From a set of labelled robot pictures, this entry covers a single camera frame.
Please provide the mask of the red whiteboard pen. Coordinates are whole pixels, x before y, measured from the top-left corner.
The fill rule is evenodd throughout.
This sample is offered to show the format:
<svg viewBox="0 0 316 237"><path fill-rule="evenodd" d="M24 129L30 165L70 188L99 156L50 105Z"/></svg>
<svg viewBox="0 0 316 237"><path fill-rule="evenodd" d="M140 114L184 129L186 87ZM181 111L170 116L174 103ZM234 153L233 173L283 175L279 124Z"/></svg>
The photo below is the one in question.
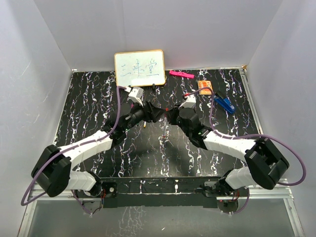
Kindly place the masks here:
<svg viewBox="0 0 316 237"><path fill-rule="evenodd" d="M166 137L166 127L167 127L167 118L164 117L164 121L163 121L163 138Z"/></svg>

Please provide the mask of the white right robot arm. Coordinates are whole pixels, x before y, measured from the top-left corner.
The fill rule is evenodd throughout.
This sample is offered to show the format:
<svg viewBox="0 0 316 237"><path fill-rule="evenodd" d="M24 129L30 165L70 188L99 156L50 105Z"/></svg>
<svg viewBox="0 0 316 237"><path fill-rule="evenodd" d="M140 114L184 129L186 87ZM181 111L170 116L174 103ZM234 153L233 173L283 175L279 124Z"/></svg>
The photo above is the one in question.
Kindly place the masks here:
<svg viewBox="0 0 316 237"><path fill-rule="evenodd" d="M259 185L272 190L289 168L289 162L269 138L226 139L203 125L193 108L174 108L167 111L171 125L177 125L197 148L216 151L240 159L246 166L228 171L219 180L220 190L226 196L238 188Z"/></svg>

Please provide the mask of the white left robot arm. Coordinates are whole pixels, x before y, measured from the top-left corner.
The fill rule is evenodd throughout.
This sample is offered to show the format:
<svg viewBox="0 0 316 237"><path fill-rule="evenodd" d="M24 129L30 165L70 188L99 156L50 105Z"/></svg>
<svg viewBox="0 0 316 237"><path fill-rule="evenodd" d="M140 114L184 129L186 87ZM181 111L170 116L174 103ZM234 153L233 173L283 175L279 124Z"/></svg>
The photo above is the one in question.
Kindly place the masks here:
<svg viewBox="0 0 316 237"><path fill-rule="evenodd" d="M65 190L79 190L91 197L102 191L102 182L88 171L74 171L74 167L98 153L108 151L126 138L129 129L141 121L157 122L165 113L146 101L143 105L123 103L118 112L106 120L93 135L78 142L57 147L47 146L31 172L31 177L49 197L56 197Z"/></svg>

